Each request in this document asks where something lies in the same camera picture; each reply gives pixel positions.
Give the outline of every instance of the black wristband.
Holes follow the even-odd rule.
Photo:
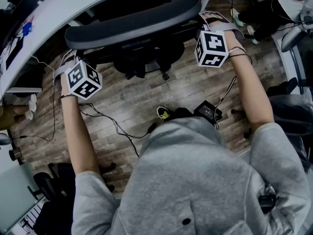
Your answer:
[[[75,95],[73,95],[73,94],[62,95],[62,96],[60,96],[60,99],[65,98],[65,97],[68,97],[68,96],[75,96]]]

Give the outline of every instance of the foot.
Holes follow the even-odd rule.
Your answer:
[[[251,36],[254,36],[255,30],[252,28],[252,26],[248,25],[247,30],[248,30],[248,32],[249,32],[249,34],[250,34]],[[255,45],[257,45],[257,44],[259,43],[258,41],[255,40],[255,38],[252,38],[251,41],[252,41]]]
[[[156,110],[156,113],[160,119],[165,121],[167,118],[171,116],[170,111],[163,106],[159,106]]]
[[[230,15],[234,19],[236,25],[238,25],[239,27],[243,27],[245,25],[243,21],[239,20],[239,17],[238,17],[239,12],[236,9],[234,8],[230,9]]]
[[[25,112],[26,119],[33,120],[34,114],[31,110]]]
[[[30,100],[28,102],[29,110],[35,112],[37,110],[37,97],[35,94],[30,96]]]

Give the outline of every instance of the chair seat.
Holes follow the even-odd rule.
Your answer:
[[[65,40],[71,49],[106,47],[183,25],[200,10],[201,0],[176,0],[101,23],[70,27]]]

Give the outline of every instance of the bare leg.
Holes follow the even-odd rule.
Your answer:
[[[19,124],[26,119],[25,115],[14,116],[15,124]]]
[[[28,105],[13,105],[13,112],[15,115],[24,115],[29,110]]]

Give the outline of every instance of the brown shorts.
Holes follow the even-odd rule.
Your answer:
[[[0,130],[7,130],[15,124],[13,105],[0,106]]]

